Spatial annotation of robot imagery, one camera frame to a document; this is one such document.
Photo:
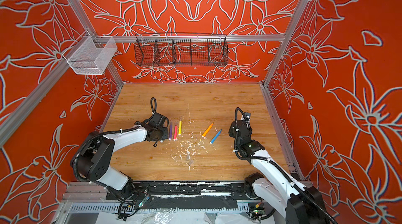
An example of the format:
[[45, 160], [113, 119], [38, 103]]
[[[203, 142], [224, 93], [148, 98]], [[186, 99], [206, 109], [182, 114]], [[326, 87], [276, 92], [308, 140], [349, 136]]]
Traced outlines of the blue marker pen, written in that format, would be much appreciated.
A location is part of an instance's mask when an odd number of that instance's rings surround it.
[[210, 144], [213, 144], [217, 140], [217, 138], [220, 136], [221, 132], [222, 132], [222, 129], [220, 129], [219, 131], [216, 132], [216, 134], [211, 139]]

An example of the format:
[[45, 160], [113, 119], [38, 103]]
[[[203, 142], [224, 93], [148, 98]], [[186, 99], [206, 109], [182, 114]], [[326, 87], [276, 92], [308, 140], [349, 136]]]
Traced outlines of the orange marker pen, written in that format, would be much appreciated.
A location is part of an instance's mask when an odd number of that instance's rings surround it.
[[203, 138], [206, 137], [206, 135], [207, 135], [207, 134], [209, 133], [209, 131], [212, 129], [213, 125], [214, 125], [214, 123], [211, 123], [211, 124], [207, 127], [207, 129], [203, 132], [203, 134], [202, 134], [202, 137], [203, 137]]

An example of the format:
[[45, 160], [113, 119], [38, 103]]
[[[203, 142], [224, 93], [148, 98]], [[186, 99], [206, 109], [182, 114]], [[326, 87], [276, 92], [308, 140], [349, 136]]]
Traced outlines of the purple marker pen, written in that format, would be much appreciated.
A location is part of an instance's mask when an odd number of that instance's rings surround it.
[[169, 124], [169, 140], [173, 139], [173, 125]]

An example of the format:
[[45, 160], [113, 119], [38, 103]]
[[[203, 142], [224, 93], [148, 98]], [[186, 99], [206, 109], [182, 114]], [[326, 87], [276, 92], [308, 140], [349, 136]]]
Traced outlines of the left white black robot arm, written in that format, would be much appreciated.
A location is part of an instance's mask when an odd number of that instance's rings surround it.
[[157, 145], [169, 138], [168, 124], [168, 118], [153, 113], [150, 118], [137, 122], [131, 128], [90, 133], [72, 158], [74, 176], [79, 181], [89, 181], [123, 191], [128, 186], [130, 177], [111, 166], [113, 154], [144, 141]]

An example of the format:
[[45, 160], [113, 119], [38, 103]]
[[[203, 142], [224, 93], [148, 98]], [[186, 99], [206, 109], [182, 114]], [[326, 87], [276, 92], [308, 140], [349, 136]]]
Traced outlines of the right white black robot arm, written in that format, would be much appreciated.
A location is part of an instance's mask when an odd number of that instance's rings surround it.
[[293, 178], [265, 150], [252, 139], [252, 128], [246, 119], [234, 120], [229, 128], [234, 138], [234, 153], [258, 169], [245, 181], [252, 197], [259, 197], [273, 207], [271, 215], [281, 224], [335, 224], [327, 212], [323, 197], [315, 187]]

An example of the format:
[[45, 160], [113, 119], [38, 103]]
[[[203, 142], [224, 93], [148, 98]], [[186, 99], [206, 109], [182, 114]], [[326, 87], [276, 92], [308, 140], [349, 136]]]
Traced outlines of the pink marker pen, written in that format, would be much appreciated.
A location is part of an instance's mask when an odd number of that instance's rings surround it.
[[178, 139], [178, 122], [176, 121], [174, 124], [173, 140], [177, 141], [177, 139]]

